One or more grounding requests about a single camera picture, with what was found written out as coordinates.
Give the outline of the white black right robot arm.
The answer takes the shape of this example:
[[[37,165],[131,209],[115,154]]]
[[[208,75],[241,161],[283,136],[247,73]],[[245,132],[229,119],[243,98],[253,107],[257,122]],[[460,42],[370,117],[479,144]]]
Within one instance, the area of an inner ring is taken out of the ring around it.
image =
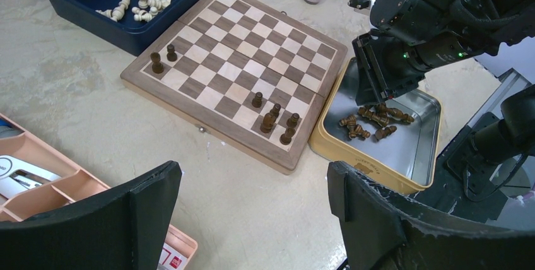
[[[534,0],[350,0],[370,11],[371,29],[352,42],[355,101],[378,105],[414,90],[426,73],[481,54],[495,56],[534,36]],[[534,87],[501,103],[502,118],[466,136],[445,164],[472,202],[499,191],[483,170],[534,154]]]

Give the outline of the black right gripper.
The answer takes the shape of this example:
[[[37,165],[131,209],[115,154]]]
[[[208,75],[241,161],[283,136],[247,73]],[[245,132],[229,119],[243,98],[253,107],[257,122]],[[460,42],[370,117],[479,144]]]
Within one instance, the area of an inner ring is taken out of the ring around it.
[[[351,42],[358,84],[355,102],[375,105],[418,87],[433,69],[429,60],[433,42],[411,45],[385,30],[370,30]]]

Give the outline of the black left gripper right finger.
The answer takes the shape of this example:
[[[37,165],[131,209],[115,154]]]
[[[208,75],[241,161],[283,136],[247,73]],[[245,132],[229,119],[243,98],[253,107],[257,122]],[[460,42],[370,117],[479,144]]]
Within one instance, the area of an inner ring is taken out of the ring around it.
[[[492,226],[424,205],[344,161],[327,169],[331,213],[350,269],[533,269],[534,231]]]

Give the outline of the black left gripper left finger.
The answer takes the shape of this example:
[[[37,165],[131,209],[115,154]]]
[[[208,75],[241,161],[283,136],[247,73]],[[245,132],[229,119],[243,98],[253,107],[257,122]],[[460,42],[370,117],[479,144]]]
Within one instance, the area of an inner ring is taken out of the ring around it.
[[[167,161],[109,190],[1,223],[2,269],[156,269],[182,171]]]

